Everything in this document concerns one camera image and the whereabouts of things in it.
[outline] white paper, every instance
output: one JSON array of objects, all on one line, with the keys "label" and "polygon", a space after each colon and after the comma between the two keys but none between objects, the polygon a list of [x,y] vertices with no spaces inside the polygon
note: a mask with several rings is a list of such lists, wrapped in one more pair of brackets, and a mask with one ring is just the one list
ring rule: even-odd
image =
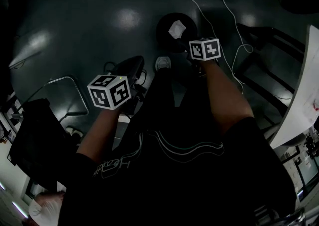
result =
[{"label": "white paper", "polygon": [[183,23],[180,20],[178,20],[173,23],[168,32],[175,40],[177,40],[182,37],[185,30],[186,26],[183,25]]}]

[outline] white object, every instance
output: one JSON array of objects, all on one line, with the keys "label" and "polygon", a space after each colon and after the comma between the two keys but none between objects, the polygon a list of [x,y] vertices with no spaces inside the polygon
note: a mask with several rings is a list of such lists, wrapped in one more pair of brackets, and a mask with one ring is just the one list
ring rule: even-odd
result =
[{"label": "white object", "polygon": [[126,76],[98,75],[88,85],[96,107],[115,110],[131,98]]},{"label": "white object", "polygon": [[175,40],[177,40],[177,39],[181,39],[185,30],[186,30],[186,26],[183,25],[183,23],[180,20],[178,20],[173,23],[173,25],[171,26],[168,32]]},{"label": "white object", "polygon": [[319,114],[319,30],[308,27],[307,45],[297,88],[270,146],[275,148],[311,127]]},{"label": "white object", "polygon": [[118,122],[129,123],[130,121],[131,121],[131,120],[129,119],[128,116],[122,115],[122,114],[119,115]]},{"label": "white object", "polygon": [[48,199],[43,206],[32,200],[29,214],[40,226],[57,226],[61,207],[62,200],[59,199]]},{"label": "white object", "polygon": [[171,69],[171,60],[168,56],[159,56],[155,61],[156,72],[162,68]]},{"label": "white object", "polygon": [[191,58],[208,61],[221,56],[219,39],[195,40],[189,42]]}]

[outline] wall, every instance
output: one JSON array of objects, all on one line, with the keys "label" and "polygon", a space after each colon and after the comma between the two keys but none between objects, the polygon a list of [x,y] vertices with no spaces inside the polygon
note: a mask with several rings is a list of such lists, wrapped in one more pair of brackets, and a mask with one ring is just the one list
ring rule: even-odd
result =
[{"label": "wall", "polygon": [[8,159],[11,143],[0,144],[0,181],[9,189],[16,198],[23,197],[26,181],[29,177],[18,167],[14,166]]}]

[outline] wrist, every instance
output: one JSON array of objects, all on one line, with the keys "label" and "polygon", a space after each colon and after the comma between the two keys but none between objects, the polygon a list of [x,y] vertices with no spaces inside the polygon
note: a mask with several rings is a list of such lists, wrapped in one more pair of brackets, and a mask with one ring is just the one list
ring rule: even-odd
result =
[{"label": "wrist", "polygon": [[215,60],[201,61],[201,67],[206,71],[209,67],[217,65]]}]

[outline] hand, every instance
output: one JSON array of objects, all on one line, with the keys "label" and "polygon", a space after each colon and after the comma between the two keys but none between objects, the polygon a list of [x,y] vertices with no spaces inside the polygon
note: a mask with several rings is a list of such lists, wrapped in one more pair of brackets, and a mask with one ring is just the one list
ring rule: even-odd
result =
[{"label": "hand", "polygon": [[64,198],[64,194],[65,194],[65,192],[64,192],[64,191],[60,191],[60,192],[58,192],[58,198],[59,198],[59,199],[61,199],[61,200],[63,200],[63,198]]}]

